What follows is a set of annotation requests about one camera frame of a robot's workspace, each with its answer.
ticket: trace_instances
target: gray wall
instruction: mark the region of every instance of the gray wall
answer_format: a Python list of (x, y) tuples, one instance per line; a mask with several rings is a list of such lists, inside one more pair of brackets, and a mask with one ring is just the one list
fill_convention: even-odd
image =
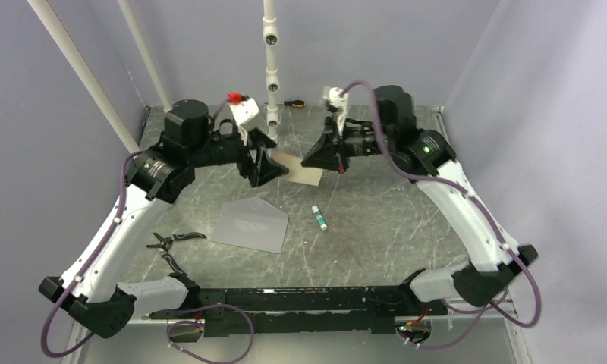
[(539, 250), (536, 364), (607, 363), (607, 0), (573, 4), (503, 0), (446, 105), (473, 185)]
[[(173, 100), (266, 101), (263, 2), (130, 1)], [(498, 0), (275, 0), (280, 99), (316, 103), (325, 85), (396, 83), (444, 105)], [(159, 104), (118, 5), (92, 1), (147, 104)], [(363, 92), (355, 102), (365, 101)]]
[[(143, 104), (92, 8), (53, 3), (136, 131)], [(27, 2), (0, 2), (0, 364), (52, 362), (39, 348), (51, 303), (37, 287), (95, 234), (126, 153)], [(59, 317), (56, 350), (71, 327), (66, 313)]]

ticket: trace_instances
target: glue stick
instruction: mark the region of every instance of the glue stick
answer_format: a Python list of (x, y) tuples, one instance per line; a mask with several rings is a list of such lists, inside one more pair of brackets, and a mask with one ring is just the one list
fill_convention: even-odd
[(319, 223), (319, 227), (322, 228), (322, 230), (327, 229), (328, 225), (326, 224), (326, 220), (324, 220), (322, 212), (319, 210), (319, 207), (317, 207), (317, 205), (313, 206), (313, 214), (315, 214), (315, 218)]

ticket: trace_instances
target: table surface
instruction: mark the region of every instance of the table surface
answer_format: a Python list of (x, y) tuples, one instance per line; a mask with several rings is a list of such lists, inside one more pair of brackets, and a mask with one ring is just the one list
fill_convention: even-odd
[[(318, 106), (283, 108), (278, 150), (303, 157), (319, 139), (328, 114)], [(439, 130), (429, 108), (418, 108), (418, 124)], [(222, 118), (229, 118), (229, 109)], [(351, 106), (349, 118), (371, 120), (369, 108)], [(162, 131), (162, 110), (153, 109), (141, 146)], [(266, 129), (265, 115), (251, 124)], [(236, 165), (199, 168), (196, 180), (155, 223), (163, 236), (191, 231), (212, 235), (221, 205), (258, 196), (288, 213), (281, 254), (208, 240), (174, 244), (171, 254), (201, 287), (324, 287), (399, 284), (420, 268), (442, 268), (467, 259), (461, 240), (442, 213), (416, 186), (398, 176), (382, 156), (352, 158), (345, 174), (324, 171), (318, 187), (273, 180), (257, 188), (238, 176)], [(328, 223), (321, 231), (310, 207)], [(123, 281), (153, 281), (171, 271), (152, 234), (140, 242)]]

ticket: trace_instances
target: white pvc pipe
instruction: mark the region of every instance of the white pvc pipe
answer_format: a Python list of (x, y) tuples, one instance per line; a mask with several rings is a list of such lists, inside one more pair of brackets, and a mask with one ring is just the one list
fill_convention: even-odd
[(281, 85), (277, 76), (275, 47), (279, 42), (275, 3), (273, 0), (263, 0), (263, 42), (266, 44), (266, 88), (268, 89), (268, 109), (266, 123), (268, 137), (278, 143), (277, 126), (281, 123), (277, 109), (277, 95)]
[(131, 36), (134, 38), (136, 47), (138, 47), (138, 52), (140, 53), (140, 57), (143, 59), (147, 72), (149, 73), (149, 77), (152, 78), (154, 88), (156, 88), (156, 92), (161, 98), (163, 110), (167, 112), (171, 110), (171, 101), (169, 101), (167, 90), (163, 86), (159, 72), (156, 70), (156, 66), (152, 61), (152, 55), (149, 53), (149, 48), (147, 48), (143, 34), (140, 32), (140, 28), (138, 27), (134, 13), (131, 11), (131, 6), (129, 6), (129, 2), (127, 2), (127, 0), (118, 0), (118, 5), (121, 7), (124, 21), (127, 23)]
[(80, 81), (82, 81), (83, 85), (86, 87), (86, 90), (89, 91), (93, 101), (96, 102), (100, 111), (102, 111), (105, 118), (107, 118), (107, 121), (114, 128), (114, 131), (125, 148), (127, 148), (129, 152), (140, 150), (138, 143), (136, 143), (131, 134), (129, 134), (129, 131), (127, 131), (120, 115), (116, 112), (116, 109), (109, 100), (105, 90), (100, 86), (96, 76), (91, 71), (91, 68), (89, 68), (89, 65), (74, 44), (71, 36), (64, 28), (64, 25), (62, 25), (60, 18), (53, 10), (51, 4), (47, 0), (28, 0), (28, 2), (29, 5), (31, 5), (31, 8), (33, 8), (33, 11), (36, 12), (40, 21), (42, 21), (42, 25), (49, 31), (55, 44), (58, 45), (62, 54), (66, 57), (71, 67), (80, 78)]

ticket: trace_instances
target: pliers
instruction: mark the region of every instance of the pliers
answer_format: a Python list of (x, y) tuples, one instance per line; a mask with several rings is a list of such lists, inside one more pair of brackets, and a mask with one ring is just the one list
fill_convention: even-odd
[(178, 266), (178, 263), (174, 260), (174, 257), (169, 255), (169, 250), (171, 245), (175, 241), (181, 240), (189, 240), (189, 239), (207, 239), (207, 237), (201, 233), (187, 233), (187, 234), (174, 234), (170, 237), (162, 237), (160, 234), (153, 233), (156, 239), (159, 240), (158, 244), (145, 245), (147, 248), (158, 249), (161, 253), (161, 258), (163, 258), (167, 263), (169, 263), (169, 268), (171, 268), (174, 273), (177, 275), (186, 275), (185, 271)]

